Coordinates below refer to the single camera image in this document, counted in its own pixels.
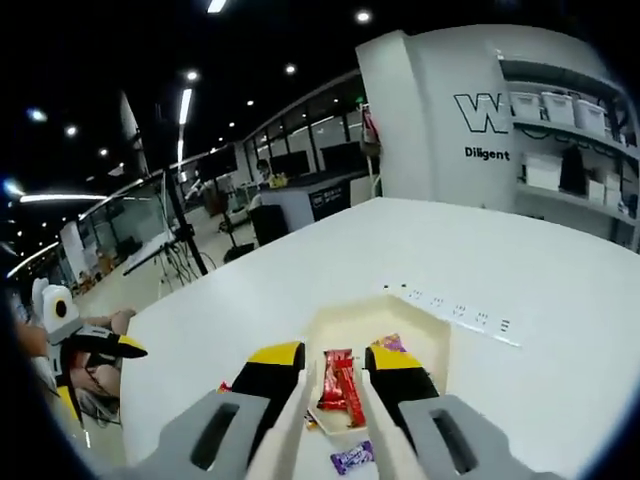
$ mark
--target white storage bin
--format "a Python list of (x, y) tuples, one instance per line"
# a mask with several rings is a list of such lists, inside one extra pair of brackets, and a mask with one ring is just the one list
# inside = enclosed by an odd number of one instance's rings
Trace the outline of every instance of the white storage bin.
[(509, 96), (516, 117), (540, 120), (539, 95), (527, 92), (511, 92)]
[(576, 126), (601, 137), (605, 137), (605, 109), (586, 100), (574, 103)]
[(604, 184), (589, 180), (589, 201), (604, 205)]
[(620, 200), (622, 200), (622, 194), (620, 193), (619, 187), (616, 187), (615, 189), (609, 187), (606, 188), (604, 203), (607, 207), (617, 210)]
[(542, 92), (542, 101), (547, 109), (550, 122), (575, 127), (573, 99), (569, 95)]
[(527, 185), (558, 190), (562, 159), (552, 155), (525, 153), (523, 164), (527, 171)]

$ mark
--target candy bar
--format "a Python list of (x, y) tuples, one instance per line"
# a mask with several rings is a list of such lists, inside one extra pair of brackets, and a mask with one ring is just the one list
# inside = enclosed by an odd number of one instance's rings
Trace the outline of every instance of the candy bar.
[(216, 390), (217, 393), (227, 393), (231, 391), (231, 387), (226, 382), (222, 382)]
[(338, 385), (342, 388), (342, 394), (347, 403), (347, 412), (351, 417), (351, 427), (361, 427), (365, 424), (365, 418), (362, 412), (362, 404), (353, 382), (353, 358), (336, 360), (335, 369), (338, 376)]
[(402, 345), (402, 341), (400, 340), (400, 335), (397, 333), (382, 337), (373, 342), (372, 345), (378, 345), (394, 352), (406, 352), (404, 345)]
[(307, 430), (314, 430), (318, 428), (318, 422), (315, 418), (313, 418), (313, 415), (311, 415), (311, 412), (309, 410), (307, 410), (304, 414), (304, 424), (307, 427)]
[(318, 408), (321, 410), (346, 410), (347, 403), (336, 378), (335, 362), (351, 358), (351, 350), (327, 350), (324, 355), (326, 359), (324, 389), (318, 401)]
[(349, 470), (367, 462), (373, 462), (373, 445), (369, 440), (358, 444), (355, 448), (343, 453), (331, 455), (331, 462), (338, 474), (345, 475)]

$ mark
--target ceiling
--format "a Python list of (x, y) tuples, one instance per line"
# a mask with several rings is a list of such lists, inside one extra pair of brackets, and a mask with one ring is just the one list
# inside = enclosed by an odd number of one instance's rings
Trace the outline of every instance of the ceiling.
[[(16, 6), (22, 11), (15, 14), (14, 31), (22, 33), (5, 70), (14, 75), (4, 112), (9, 150), (3, 178), (14, 178), (28, 193), (111, 193), (138, 177), (122, 134), (121, 91), (144, 132), (156, 105), (177, 123), (185, 73), (199, 72), (185, 130), (187, 158), (243, 139), (294, 100), (357, 68), (355, 47), (367, 40), (396, 29), (420, 33), (501, 21), (505, 13), (495, 4), (519, 2), (480, 0), (463, 2), (464, 7), (429, 2), (434, 7), (429, 9), (415, 0), (228, 0), (221, 14), (208, 15), (209, 3), (115, 0), (96, 7), (95, 2), (34, 0)], [(555, 3), (535, 5), (544, 10)], [(355, 21), (363, 8), (373, 16), (366, 25)], [(285, 74), (290, 63), (297, 67), (295, 75)], [(255, 104), (247, 106), (248, 100)], [(47, 121), (34, 122), (29, 108), (41, 109)], [(70, 125), (78, 129), (73, 138), (65, 135)], [(99, 154), (103, 148), (106, 156)], [(124, 174), (109, 176), (121, 162)], [(89, 206), (9, 208), (2, 197), (0, 240), (14, 242), (16, 251), (28, 255), (40, 242), (53, 241), (63, 217)]]

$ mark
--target white tabletop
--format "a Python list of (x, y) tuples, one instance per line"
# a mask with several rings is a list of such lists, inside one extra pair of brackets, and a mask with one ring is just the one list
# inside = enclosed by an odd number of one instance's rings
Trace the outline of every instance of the white tabletop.
[[(209, 273), (136, 316), (149, 355), (125, 361), (128, 460), (260, 347), (300, 338), (321, 307), (406, 283), (517, 319), (522, 347), (454, 327), (448, 393), (502, 428), (535, 470), (575, 477), (624, 418), (640, 378), (640, 256), (551, 223), (376, 199)], [(296, 478), (333, 478), (304, 433)], [(350, 478), (377, 478), (375, 467)]]
[(145, 243), (140, 250), (127, 258), (124, 275), (128, 275), (132, 270), (138, 268), (158, 252), (162, 251), (167, 244), (174, 240), (175, 235), (171, 231), (165, 231), (153, 237)]

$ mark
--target white robot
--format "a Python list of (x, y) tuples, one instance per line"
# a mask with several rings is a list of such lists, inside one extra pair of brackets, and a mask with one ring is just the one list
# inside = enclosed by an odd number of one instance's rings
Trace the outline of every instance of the white robot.
[(144, 357), (142, 346), (125, 335), (87, 325), (80, 318), (73, 303), (71, 292), (60, 285), (45, 286), (42, 281), (34, 283), (33, 302), (36, 314), (42, 306), (42, 326), (48, 336), (48, 357), (53, 371), (58, 395), (69, 407), (73, 416), (82, 423), (80, 406), (71, 385), (70, 368), (78, 352), (101, 353), (122, 358)]

